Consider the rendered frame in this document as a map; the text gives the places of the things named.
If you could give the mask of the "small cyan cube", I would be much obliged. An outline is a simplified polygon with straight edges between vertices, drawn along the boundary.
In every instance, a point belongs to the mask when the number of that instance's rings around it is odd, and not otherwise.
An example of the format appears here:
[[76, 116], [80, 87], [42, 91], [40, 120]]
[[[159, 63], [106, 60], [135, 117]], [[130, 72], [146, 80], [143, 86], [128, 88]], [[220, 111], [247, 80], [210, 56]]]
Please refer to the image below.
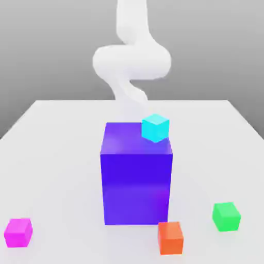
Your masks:
[[158, 143], [169, 137], [170, 120], [158, 114], [142, 120], [142, 137]]

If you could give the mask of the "small orange cube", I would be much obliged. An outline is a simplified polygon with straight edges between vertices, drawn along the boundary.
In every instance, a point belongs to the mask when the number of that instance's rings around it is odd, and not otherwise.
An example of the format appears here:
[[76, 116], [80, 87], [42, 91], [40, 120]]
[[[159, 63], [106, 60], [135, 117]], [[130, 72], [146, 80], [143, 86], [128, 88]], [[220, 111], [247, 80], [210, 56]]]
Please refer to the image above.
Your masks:
[[183, 253], [184, 236], [180, 222], [158, 223], [158, 245], [161, 255]]

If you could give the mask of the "small green cube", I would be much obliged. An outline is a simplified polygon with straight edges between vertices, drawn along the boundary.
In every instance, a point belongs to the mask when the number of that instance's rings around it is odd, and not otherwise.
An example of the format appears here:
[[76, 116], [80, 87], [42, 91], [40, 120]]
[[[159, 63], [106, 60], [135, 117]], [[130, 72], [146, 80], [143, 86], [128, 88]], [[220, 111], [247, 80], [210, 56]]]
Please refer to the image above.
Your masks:
[[241, 214], [233, 202], [215, 203], [212, 219], [218, 231], [232, 232], [238, 230]]

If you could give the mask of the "small magenta cube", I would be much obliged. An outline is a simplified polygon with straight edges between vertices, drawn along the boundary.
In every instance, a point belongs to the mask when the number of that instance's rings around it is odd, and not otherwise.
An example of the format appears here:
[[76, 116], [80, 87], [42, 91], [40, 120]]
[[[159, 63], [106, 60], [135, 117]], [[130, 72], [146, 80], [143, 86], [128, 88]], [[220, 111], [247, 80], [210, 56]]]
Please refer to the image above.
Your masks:
[[26, 248], [33, 234], [30, 218], [10, 219], [4, 238], [8, 248]]

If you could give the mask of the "large purple box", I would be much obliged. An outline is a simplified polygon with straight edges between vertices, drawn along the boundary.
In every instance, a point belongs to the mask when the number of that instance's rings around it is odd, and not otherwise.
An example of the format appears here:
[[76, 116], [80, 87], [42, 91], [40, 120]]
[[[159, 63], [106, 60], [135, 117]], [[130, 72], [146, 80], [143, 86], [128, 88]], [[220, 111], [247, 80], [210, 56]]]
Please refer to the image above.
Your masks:
[[108, 122], [100, 152], [106, 225], [168, 220], [173, 152], [169, 139], [141, 136], [141, 123]]

